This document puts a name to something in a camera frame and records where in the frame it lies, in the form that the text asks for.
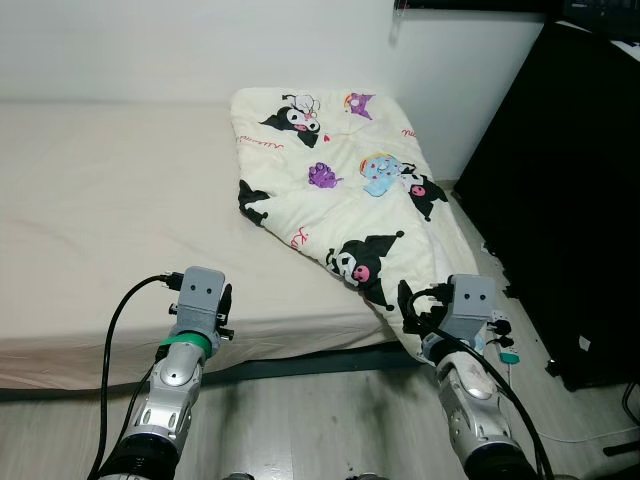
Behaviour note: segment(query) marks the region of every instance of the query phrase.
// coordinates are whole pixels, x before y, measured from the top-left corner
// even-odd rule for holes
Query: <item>green band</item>
[[[160,345],[171,345],[172,343],[186,342],[193,343],[204,350],[204,354],[207,358],[211,358],[211,342],[206,337],[197,333],[181,333],[175,337],[165,338]]]

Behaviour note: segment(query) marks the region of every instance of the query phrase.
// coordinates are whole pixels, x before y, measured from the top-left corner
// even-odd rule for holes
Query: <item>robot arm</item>
[[[454,275],[448,283],[421,292],[442,305],[420,316],[412,306],[409,286],[401,282],[398,302],[406,333],[422,338],[422,353],[436,365],[440,402],[449,422],[449,438],[471,480],[538,478],[511,435],[500,411],[502,396],[484,367],[451,340],[433,332],[440,329],[475,348],[475,338],[491,320],[493,279]]]
[[[99,471],[109,480],[172,480],[198,400],[205,362],[218,351],[231,308],[231,285],[224,275],[200,267],[185,271],[176,325],[156,355],[150,391],[136,409],[122,439]]]

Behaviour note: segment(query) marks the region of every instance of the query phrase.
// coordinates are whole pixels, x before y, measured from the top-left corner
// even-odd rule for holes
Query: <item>black cabinet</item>
[[[570,389],[640,369],[639,162],[640,62],[548,24],[455,186]]]

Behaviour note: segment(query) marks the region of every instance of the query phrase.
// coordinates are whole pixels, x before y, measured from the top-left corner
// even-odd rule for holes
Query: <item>white cable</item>
[[[508,368],[507,378],[509,380],[509,386],[513,388],[511,386],[511,365],[507,364],[507,368]],[[580,439],[557,438],[542,432],[538,432],[538,435],[540,435],[542,438],[546,438],[547,440],[552,440],[558,443],[585,443],[585,442],[591,442],[592,440],[598,440],[599,438],[612,437],[614,435],[622,435],[623,433],[633,432],[635,430],[640,430],[640,427],[630,427],[630,428],[625,428],[624,430],[601,433],[599,435],[593,435],[592,437],[586,437],[586,438],[580,438]]]
[[[564,438],[556,438],[556,437],[552,437],[551,435],[547,435],[546,433],[542,433],[542,432],[538,432],[538,435],[540,435],[543,438],[546,438],[547,440],[553,440],[554,442],[559,442],[559,443],[584,443],[584,442],[590,442],[591,440],[597,440],[598,438],[611,437],[613,435],[620,435],[622,433],[633,432],[634,430],[640,430],[640,427],[626,428],[624,430],[618,430],[617,432],[601,433],[600,435],[594,435],[593,437],[581,438],[579,440],[567,440],[567,439],[564,439]]]

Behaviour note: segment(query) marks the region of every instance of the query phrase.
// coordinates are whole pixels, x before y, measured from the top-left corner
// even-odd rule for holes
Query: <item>blue cartoon character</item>
[[[331,167],[325,163],[316,163],[313,167],[309,167],[309,183],[320,188],[335,188],[343,178],[336,178]]]
[[[388,153],[374,153],[360,164],[360,173],[369,179],[365,192],[380,197],[391,188],[393,182],[402,173],[404,165]]]

